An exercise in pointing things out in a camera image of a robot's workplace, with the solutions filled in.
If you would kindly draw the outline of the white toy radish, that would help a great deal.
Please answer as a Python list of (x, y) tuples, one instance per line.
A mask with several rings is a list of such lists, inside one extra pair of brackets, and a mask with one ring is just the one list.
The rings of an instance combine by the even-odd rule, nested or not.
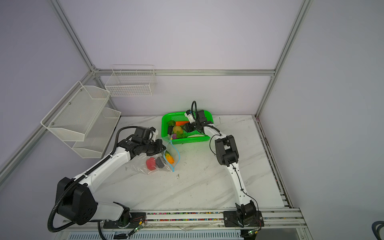
[(190, 135), (187, 138), (199, 138), (199, 137), (205, 137), (205, 135)]

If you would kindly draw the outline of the red toy pepper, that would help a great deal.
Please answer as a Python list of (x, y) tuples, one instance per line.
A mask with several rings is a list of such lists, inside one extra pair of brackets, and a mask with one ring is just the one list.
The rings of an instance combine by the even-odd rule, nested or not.
[(146, 166), (149, 171), (155, 171), (157, 169), (156, 159), (155, 158), (147, 159)]

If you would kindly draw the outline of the black toy avocado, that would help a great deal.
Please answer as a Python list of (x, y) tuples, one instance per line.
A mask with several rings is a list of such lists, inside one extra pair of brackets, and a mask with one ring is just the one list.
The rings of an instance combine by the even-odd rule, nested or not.
[(155, 163), (156, 163), (156, 166), (160, 169), (164, 168), (166, 165), (164, 158), (161, 156), (156, 158)]

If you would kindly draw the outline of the orange yellow toy corn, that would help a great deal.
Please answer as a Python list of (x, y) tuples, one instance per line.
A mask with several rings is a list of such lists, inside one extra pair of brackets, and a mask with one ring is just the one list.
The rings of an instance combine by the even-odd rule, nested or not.
[(175, 163), (174, 158), (171, 156), (171, 154), (168, 151), (165, 151), (164, 153), (165, 160), (170, 164), (173, 165)]

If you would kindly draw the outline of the clear zip top bag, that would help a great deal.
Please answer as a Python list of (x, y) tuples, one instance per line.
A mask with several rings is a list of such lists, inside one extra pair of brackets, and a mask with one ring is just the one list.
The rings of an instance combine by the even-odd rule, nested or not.
[(141, 154), (129, 161), (128, 168), (140, 174), (149, 175), (158, 171), (174, 172), (177, 164), (180, 162), (180, 152), (174, 146), (173, 140), (169, 140), (164, 150), (153, 156)]

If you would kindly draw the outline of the orange toy carrot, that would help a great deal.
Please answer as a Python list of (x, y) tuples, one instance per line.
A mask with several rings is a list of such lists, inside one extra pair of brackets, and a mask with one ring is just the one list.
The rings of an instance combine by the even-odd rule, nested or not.
[(177, 121), (177, 122), (175, 122), (175, 125), (176, 126), (183, 126), (183, 125), (188, 124), (188, 123), (189, 123), (189, 121)]

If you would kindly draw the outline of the yellow toy potato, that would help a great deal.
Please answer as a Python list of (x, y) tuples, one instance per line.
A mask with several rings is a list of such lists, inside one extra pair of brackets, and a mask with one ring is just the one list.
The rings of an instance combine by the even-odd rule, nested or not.
[(182, 135), (184, 133), (184, 130), (182, 129), (181, 126), (174, 126), (173, 133), (176, 135)]

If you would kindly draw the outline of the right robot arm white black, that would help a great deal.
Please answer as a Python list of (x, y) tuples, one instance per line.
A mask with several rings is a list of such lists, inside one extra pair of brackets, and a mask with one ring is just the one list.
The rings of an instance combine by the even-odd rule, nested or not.
[(251, 197), (245, 187), (239, 167), (239, 151), (235, 138), (232, 135), (222, 133), (212, 121), (209, 121), (203, 110), (187, 110), (184, 113), (189, 123), (186, 132), (198, 131), (211, 138), (215, 143), (215, 149), (211, 150), (218, 163), (225, 167), (232, 179), (236, 196), (236, 219), (240, 227), (248, 227), (255, 223), (259, 229), (263, 226), (263, 217), (259, 211), (257, 201)]

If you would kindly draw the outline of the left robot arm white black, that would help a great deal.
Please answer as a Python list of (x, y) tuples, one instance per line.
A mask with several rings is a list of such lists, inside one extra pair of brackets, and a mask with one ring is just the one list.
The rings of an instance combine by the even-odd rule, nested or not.
[(48, 229), (59, 232), (74, 224), (95, 221), (115, 221), (120, 227), (132, 221), (130, 208), (112, 202), (96, 200), (94, 193), (116, 170), (145, 154), (148, 157), (165, 151), (161, 139), (134, 141), (132, 137), (115, 142), (113, 150), (104, 159), (76, 177), (63, 178), (57, 185), (56, 200), (48, 218)]

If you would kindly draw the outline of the green plastic basket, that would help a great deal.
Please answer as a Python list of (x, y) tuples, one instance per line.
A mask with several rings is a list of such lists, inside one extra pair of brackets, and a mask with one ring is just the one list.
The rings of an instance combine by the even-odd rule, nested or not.
[(191, 124), (185, 112), (169, 113), (162, 117), (161, 137), (174, 145), (206, 142), (210, 139)]

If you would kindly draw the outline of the dark toy eggplant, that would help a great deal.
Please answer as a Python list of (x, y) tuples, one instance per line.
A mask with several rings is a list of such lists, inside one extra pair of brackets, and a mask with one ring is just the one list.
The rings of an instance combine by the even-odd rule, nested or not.
[(171, 136), (173, 134), (173, 128), (174, 128), (173, 126), (168, 126), (168, 130), (167, 130), (168, 135)]

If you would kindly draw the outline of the white mesh two-tier shelf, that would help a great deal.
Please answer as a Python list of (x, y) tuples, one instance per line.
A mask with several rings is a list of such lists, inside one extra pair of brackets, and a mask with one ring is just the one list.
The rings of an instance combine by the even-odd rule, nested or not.
[(108, 107), (110, 92), (77, 82), (41, 125), (83, 159), (106, 152), (121, 112)]

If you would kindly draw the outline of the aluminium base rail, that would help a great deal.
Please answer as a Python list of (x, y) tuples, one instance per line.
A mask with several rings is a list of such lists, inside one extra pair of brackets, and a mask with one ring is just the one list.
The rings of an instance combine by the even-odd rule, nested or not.
[(57, 240), (311, 240), (313, 237), (300, 209), (262, 209), (248, 224), (224, 210), (133, 212), (128, 228), (112, 222), (72, 226)]

